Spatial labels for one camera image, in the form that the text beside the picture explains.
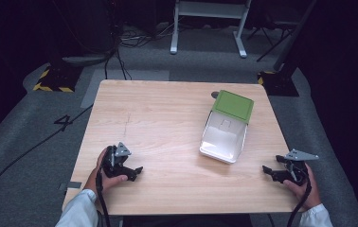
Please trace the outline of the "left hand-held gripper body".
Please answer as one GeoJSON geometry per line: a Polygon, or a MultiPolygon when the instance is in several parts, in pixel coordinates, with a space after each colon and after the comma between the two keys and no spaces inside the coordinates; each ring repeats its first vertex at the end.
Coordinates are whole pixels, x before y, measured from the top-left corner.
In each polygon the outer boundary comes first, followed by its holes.
{"type": "Polygon", "coordinates": [[[133,177],[132,171],[124,166],[124,162],[131,155],[126,146],[119,142],[118,145],[108,146],[102,161],[102,168],[108,178],[126,175],[129,179],[133,177]]]}

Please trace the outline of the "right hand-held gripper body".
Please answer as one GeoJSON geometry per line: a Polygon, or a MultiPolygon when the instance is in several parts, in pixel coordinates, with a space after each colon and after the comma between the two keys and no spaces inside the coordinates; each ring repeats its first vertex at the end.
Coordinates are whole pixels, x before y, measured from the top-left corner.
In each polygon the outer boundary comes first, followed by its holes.
{"type": "Polygon", "coordinates": [[[303,185],[308,178],[308,170],[305,162],[319,159],[317,154],[311,154],[297,149],[290,150],[284,157],[290,160],[284,164],[290,174],[290,180],[297,185],[303,185]]]}

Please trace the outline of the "white bin with green lid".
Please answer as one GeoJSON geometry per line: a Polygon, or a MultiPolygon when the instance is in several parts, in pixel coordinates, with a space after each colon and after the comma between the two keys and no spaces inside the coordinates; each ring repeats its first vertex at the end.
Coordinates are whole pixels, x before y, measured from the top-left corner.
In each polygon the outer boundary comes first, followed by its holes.
{"type": "Polygon", "coordinates": [[[253,108],[252,99],[221,90],[206,121],[200,152],[225,163],[235,163],[243,150],[253,108]]]}

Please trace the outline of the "person's left hand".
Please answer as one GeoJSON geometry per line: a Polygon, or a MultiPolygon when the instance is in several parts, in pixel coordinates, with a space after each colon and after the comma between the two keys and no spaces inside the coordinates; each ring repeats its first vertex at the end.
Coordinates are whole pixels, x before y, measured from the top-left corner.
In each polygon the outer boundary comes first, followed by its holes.
{"type": "MultiPolygon", "coordinates": [[[[84,189],[90,189],[92,190],[94,193],[98,193],[97,191],[97,175],[98,175],[98,171],[100,170],[100,165],[102,163],[102,159],[105,155],[107,148],[105,148],[101,154],[99,155],[98,159],[97,159],[97,164],[96,166],[93,168],[92,172],[90,173],[87,182],[84,185],[84,189]]],[[[115,185],[118,185],[120,183],[126,182],[128,180],[128,177],[126,175],[119,175],[116,176],[114,178],[108,178],[106,176],[102,176],[102,191],[107,191],[109,189],[111,189],[112,187],[114,187],[115,185]]]]}

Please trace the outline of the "person's right hand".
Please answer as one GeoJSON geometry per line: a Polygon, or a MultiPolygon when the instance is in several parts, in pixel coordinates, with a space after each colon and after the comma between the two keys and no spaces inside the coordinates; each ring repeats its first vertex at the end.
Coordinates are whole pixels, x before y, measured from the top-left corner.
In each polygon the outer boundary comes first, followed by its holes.
{"type": "Polygon", "coordinates": [[[289,180],[285,180],[283,182],[283,184],[296,196],[298,201],[302,201],[307,188],[308,187],[311,188],[309,196],[307,197],[307,199],[304,201],[304,203],[302,205],[302,207],[305,211],[321,204],[318,185],[316,183],[313,171],[309,167],[308,164],[306,164],[306,167],[308,169],[308,175],[309,175],[309,180],[310,180],[309,182],[304,183],[301,186],[299,186],[289,180]]]}

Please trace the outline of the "black base with striped tape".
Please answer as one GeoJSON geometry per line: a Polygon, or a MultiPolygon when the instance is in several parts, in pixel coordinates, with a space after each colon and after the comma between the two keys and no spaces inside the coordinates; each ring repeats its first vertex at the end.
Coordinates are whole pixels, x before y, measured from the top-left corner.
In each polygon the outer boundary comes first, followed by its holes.
{"type": "Polygon", "coordinates": [[[260,71],[257,79],[268,96],[299,96],[292,79],[280,72],[260,71]]]}
{"type": "Polygon", "coordinates": [[[83,68],[48,65],[33,87],[34,91],[74,93],[83,68]]]}

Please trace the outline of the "dark stand with grey base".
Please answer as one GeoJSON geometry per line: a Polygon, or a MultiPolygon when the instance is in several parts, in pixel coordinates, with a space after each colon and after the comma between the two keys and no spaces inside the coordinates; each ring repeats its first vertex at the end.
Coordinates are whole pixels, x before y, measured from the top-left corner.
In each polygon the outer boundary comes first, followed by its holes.
{"type": "Polygon", "coordinates": [[[78,57],[64,58],[74,66],[99,64],[116,52],[116,0],[51,0],[79,47],[78,57]]]}

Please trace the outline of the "black tripod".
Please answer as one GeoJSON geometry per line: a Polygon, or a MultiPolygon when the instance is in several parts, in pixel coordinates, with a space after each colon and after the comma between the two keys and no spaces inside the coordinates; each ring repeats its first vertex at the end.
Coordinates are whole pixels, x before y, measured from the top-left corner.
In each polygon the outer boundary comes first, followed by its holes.
{"type": "Polygon", "coordinates": [[[255,35],[261,33],[270,44],[270,47],[257,58],[257,61],[262,61],[275,48],[291,37],[298,25],[299,22],[284,19],[260,19],[247,36],[247,39],[251,40],[255,35]]]}

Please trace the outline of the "dark slanted pole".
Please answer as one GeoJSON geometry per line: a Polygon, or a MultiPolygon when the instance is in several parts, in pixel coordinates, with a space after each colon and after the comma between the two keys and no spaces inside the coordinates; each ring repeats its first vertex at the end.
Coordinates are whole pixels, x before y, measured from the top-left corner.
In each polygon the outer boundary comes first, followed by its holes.
{"type": "Polygon", "coordinates": [[[279,71],[282,66],[285,64],[286,59],[289,55],[289,53],[291,52],[293,45],[295,44],[295,40],[297,38],[297,36],[299,35],[300,31],[302,30],[302,28],[304,27],[306,21],[308,20],[314,5],[316,4],[317,0],[311,0],[311,3],[309,4],[309,6],[307,7],[307,9],[305,10],[300,23],[296,26],[293,34],[290,37],[290,40],[288,41],[288,43],[285,45],[285,47],[283,48],[281,54],[279,55],[279,57],[277,58],[276,63],[273,65],[273,68],[276,71],[279,71]]]}

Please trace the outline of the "white metal stand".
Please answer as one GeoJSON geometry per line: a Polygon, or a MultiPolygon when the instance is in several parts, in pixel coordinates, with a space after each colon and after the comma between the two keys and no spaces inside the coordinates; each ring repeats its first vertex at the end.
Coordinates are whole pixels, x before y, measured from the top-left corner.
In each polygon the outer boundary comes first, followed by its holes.
{"type": "Polygon", "coordinates": [[[211,17],[239,20],[238,29],[233,32],[234,41],[241,58],[247,57],[247,52],[242,42],[242,31],[250,10],[252,0],[245,0],[242,4],[224,4],[209,2],[189,2],[176,0],[173,15],[173,34],[170,44],[170,53],[175,55],[178,52],[179,39],[179,17],[211,17]]]}

